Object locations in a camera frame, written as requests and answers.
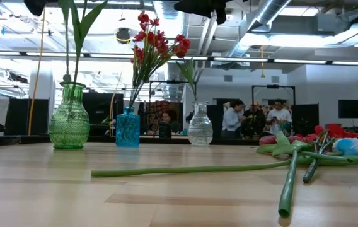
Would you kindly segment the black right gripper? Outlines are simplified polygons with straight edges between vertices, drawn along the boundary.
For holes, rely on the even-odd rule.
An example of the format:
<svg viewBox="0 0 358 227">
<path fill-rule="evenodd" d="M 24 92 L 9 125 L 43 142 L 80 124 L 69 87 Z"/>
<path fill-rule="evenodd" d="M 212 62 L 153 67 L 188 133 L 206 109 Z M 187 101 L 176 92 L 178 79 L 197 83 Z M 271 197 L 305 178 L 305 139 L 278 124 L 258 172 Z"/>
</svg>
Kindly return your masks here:
<svg viewBox="0 0 358 227">
<path fill-rule="evenodd" d="M 218 25 L 226 21 L 226 0 L 180 0 L 174 4 L 174 9 L 184 13 L 196 14 L 199 16 L 211 17 L 216 12 Z"/>
</svg>

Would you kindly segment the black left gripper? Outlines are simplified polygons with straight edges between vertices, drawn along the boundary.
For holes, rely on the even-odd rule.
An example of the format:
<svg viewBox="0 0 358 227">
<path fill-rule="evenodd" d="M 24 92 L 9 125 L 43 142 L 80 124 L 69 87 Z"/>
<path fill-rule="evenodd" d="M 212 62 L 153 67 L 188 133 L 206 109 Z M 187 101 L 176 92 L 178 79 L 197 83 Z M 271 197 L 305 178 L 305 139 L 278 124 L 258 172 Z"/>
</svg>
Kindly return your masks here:
<svg viewBox="0 0 358 227">
<path fill-rule="evenodd" d="M 46 0 L 24 0 L 23 2 L 29 12 L 35 16 L 41 16 L 47 4 Z"/>
</svg>

